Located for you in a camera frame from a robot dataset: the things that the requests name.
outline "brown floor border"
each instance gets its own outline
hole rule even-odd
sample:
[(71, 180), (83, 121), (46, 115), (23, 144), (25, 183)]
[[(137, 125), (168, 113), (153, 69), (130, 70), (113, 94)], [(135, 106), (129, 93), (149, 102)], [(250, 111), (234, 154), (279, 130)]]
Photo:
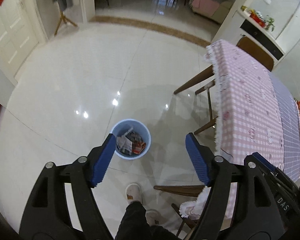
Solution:
[(160, 33), (164, 33), (170, 36), (174, 36), (185, 41), (189, 41), (191, 43), (197, 44), (201, 47), (206, 47), (211, 43), (204, 39), (201, 39), (197, 36), (194, 36), (189, 33), (185, 33), (173, 28), (169, 28), (157, 23), (151, 23), (141, 20), (129, 19), (129, 18), (121, 18), (121, 17), (113, 17), (113, 16), (94, 16), (91, 19), (91, 22), (100, 22), (100, 23), (113, 23), (113, 24), (121, 24), (127, 26), (133, 26), (137, 28), (147, 29), (151, 31), (156, 31)]

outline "metal screw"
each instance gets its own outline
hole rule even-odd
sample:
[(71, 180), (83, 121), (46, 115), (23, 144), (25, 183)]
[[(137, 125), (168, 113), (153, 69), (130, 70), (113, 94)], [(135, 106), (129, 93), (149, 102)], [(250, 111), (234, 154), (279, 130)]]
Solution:
[(78, 159), (78, 162), (79, 163), (85, 163), (87, 161), (87, 157), (86, 156), (81, 156), (79, 159)]
[(46, 168), (47, 168), (47, 169), (50, 169), (50, 168), (53, 167), (53, 165), (54, 165), (53, 162), (48, 162), (48, 163), (46, 163)]
[(248, 163), (248, 166), (249, 166), (250, 168), (254, 169), (254, 168), (256, 167), (256, 164), (253, 163), (253, 162), (249, 162), (249, 163)]
[(222, 158), (221, 156), (216, 156), (216, 157), (214, 157), (214, 160), (215, 160), (217, 163), (223, 162), (223, 158)]

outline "wooden coat stand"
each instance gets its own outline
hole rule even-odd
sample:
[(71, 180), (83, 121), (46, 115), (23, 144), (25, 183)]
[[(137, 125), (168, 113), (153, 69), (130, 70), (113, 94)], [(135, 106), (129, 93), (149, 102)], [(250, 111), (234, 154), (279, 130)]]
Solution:
[(62, 11), (60, 8), (59, 8), (59, 10), (60, 10), (60, 19), (59, 19), (59, 22), (58, 22), (56, 31), (54, 32), (54, 36), (57, 35), (58, 30), (59, 30), (60, 25), (61, 25), (61, 22), (64, 22), (65, 24), (67, 24), (67, 22), (70, 22), (74, 27), (78, 27), (77, 24), (75, 24), (73, 21), (71, 21), (69, 18), (67, 18), (67, 17), (63, 14), (63, 11)]

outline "white door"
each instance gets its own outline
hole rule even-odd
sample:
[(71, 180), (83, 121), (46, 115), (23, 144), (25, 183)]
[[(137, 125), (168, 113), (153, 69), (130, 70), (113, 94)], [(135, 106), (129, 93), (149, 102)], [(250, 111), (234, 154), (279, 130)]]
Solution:
[(13, 75), (37, 43), (24, 0), (4, 0), (0, 6), (0, 51)]

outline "trash bin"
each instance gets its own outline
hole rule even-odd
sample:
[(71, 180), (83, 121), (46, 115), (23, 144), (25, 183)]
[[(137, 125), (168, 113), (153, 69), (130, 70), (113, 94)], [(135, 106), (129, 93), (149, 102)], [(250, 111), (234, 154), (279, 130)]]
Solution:
[(116, 137), (122, 136), (131, 127), (133, 127), (133, 130), (141, 136), (142, 140), (146, 143), (146, 148), (139, 155), (130, 157), (128, 155), (122, 154), (119, 151), (119, 149), (116, 147), (114, 152), (119, 157), (126, 159), (126, 160), (135, 160), (135, 159), (141, 158), (143, 155), (145, 155), (147, 153), (147, 151), (150, 148), (150, 144), (151, 144), (151, 135), (150, 135), (148, 128), (143, 123), (141, 123), (137, 120), (134, 120), (134, 119), (121, 120), (111, 129), (110, 133), (112, 133)]

